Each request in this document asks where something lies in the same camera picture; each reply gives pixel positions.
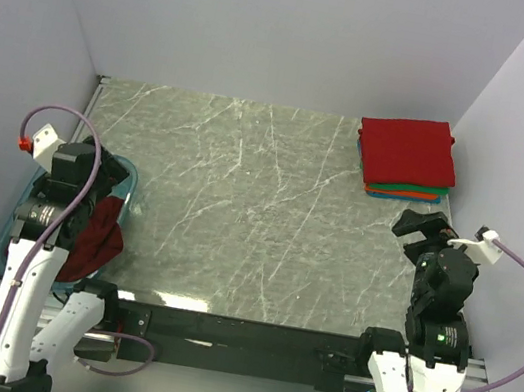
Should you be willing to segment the dark red t shirt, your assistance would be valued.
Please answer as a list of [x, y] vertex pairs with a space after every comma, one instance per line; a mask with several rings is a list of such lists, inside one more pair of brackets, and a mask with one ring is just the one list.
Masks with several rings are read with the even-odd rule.
[[96, 204], [86, 229], [77, 237], [56, 282], [74, 283], [81, 280], [122, 252], [124, 242], [118, 216], [124, 204], [123, 199], [115, 196], [108, 196]]

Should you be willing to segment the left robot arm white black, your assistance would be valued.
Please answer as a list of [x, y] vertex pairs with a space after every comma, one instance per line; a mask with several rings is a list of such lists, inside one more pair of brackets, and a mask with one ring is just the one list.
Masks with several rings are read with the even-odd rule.
[[138, 173], [92, 137], [68, 143], [50, 125], [19, 145], [43, 172], [2, 247], [0, 392], [51, 392], [84, 334], [119, 319], [117, 287], [97, 275], [122, 250]]

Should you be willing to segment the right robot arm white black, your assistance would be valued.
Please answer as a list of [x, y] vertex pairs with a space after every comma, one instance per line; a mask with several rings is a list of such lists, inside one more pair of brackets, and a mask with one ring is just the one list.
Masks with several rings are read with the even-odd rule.
[[471, 350], [462, 309], [480, 265], [501, 257], [497, 233], [483, 228], [475, 240], [463, 239], [442, 212], [412, 209], [402, 212], [392, 231], [423, 235], [403, 247], [415, 267], [405, 332], [368, 327], [354, 365], [373, 378], [376, 392], [460, 392]]

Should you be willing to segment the teal transparent plastic bin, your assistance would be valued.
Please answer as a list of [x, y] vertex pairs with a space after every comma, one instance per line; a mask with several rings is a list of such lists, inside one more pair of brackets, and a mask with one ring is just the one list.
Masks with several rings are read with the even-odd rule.
[[[129, 176], [125, 178], [119, 184], [116, 184], [113, 187], [113, 190], [110, 193], [111, 197], [121, 199], [123, 201], [122, 207], [120, 209], [119, 215], [117, 216], [117, 223], [119, 226], [122, 226], [126, 217], [129, 213], [129, 206], [135, 194], [135, 188], [137, 188], [139, 182], [138, 170], [135, 168], [130, 160], [124, 158], [123, 156], [116, 155], [115, 159], [126, 168]], [[33, 178], [27, 184], [26, 189], [23, 191], [19, 200], [17, 200], [14, 210], [17, 210], [25, 201], [29, 199], [31, 190], [33, 190], [34, 182], [40, 179], [40, 177], [45, 173], [43, 168], [39, 168], [33, 174]], [[4, 274], [7, 263], [7, 248], [9, 246], [9, 240], [11, 240], [11, 230], [13, 229], [13, 224], [15, 223], [14, 214], [11, 214], [7, 222], [5, 222], [4, 227], [0, 232], [0, 276]]]

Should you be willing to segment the folded orange t shirt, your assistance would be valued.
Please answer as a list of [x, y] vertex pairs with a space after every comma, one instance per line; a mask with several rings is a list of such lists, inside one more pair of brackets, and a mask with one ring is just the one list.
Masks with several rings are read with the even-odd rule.
[[366, 185], [368, 183], [404, 183], [404, 184], [416, 184], [421, 186], [427, 186], [427, 187], [448, 187], [450, 192], [449, 186], [444, 185], [437, 185], [436, 183], [430, 182], [430, 181], [424, 181], [420, 179], [420, 177], [417, 177], [416, 175], [411, 174], [405, 174], [404, 171], [401, 173], [397, 172], [395, 168], [388, 164], [387, 161], [384, 161], [382, 154], [373, 153], [370, 148], [368, 148], [367, 145], [363, 144], [362, 141], [359, 141], [358, 144], [358, 152], [359, 152], [359, 158], [360, 158], [360, 165], [361, 165], [361, 171], [363, 175], [363, 182], [364, 182], [364, 188], [366, 191], [373, 192], [374, 194], [386, 194], [391, 197], [396, 196], [397, 198], [409, 198], [414, 200], [420, 200], [420, 201], [426, 201], [426, 202], [440, 202], [442, 196], [438, 195], [432, 195], [432, 194], [426, 194], [426, 193], [416, 193], [409, 192], [409, 191], [386, 191], [386, 190], [371, 190]]

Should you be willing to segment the folded green t shirt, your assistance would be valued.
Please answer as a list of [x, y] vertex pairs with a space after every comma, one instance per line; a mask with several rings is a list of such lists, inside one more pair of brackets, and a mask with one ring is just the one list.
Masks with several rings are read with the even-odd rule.
[[380, 190], [380, 191], [383, 191], [383, 190], [386, 190], [386, 191], [409, 191], [409, 192], [416, 192], [416, 193], [426, 193], [426, 194], [432, 194], [432, 195], [438, 195], [438, 196], [445, 196], [448, 192], [449, 192], [449, 188], [448, 187], [427, 187], [427, 186], [421, 186], [421, 185], [416, 185], [416, 184], [404, 184], [404, 183], [368, 183], [366, 185], [369, 189], [371, 190]]

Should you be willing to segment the folded red t shirt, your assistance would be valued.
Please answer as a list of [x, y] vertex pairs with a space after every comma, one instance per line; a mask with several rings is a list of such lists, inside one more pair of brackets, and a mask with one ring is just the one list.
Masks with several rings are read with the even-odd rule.
[[454, 137], [447, 122], [364, 117], [359, 146], [367, 184], [452, 188]]

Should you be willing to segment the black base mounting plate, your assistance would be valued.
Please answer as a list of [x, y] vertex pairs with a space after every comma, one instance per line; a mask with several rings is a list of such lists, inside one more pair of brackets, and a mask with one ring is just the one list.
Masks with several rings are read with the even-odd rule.
[[141, 337], [159, 363], [343, 392], [371, 383], [366, 347], [356, 337], [120, 300], [95, 325]]

